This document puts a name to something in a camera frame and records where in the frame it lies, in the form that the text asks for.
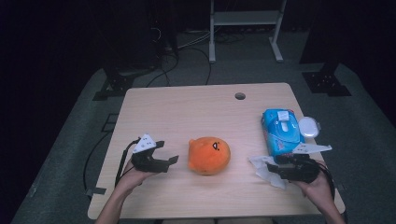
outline orange plush toy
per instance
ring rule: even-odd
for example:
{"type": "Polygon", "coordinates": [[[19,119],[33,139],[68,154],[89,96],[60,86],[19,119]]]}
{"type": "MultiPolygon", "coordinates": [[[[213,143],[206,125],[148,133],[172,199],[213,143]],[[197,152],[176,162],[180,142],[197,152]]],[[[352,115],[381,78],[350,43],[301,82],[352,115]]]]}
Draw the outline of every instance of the orange plush toy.
{"type": "Polygon", "coordinates": [[[231,158],[230,147],[217,137],[202,137],[189,142],[189,168],[200,175],[215,175],[231,158]]]}

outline wooden table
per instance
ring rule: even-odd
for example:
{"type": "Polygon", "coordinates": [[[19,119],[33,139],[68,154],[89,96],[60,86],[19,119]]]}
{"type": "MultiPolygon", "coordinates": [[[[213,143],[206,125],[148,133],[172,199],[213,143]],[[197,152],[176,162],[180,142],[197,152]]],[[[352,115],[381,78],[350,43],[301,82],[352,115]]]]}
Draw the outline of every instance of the wooden table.
{"type": "MultiPolygon", "coordinates": [[[[93,195],[88,216],[98,217],[114,189],[122,151],[144,133],[154,141],[165,141],[164,147],[154,152],[155,159],[176,155],[179,159],[168,173],[152,176],[134,190],[125,201],[121,218],[319,214],[296,186],[275,188],[255,175],[248,157],[268,155],[261,126],[267,108],[288,108],[297,119],[303,116],[286,83],[128,90],[96,185],[106,193],[93,195]],[[237,93],[246,98],[236,99],[237,93]],[[188,168],[189,140],[203,136],[222,138],[231,148],[229,165],[217,175],[202,176],[188,168]]],[[[320,153],[311,157],[322,160],[320,153]]],[[[344,212],[338,191],[335,203],[344,212]]]]}

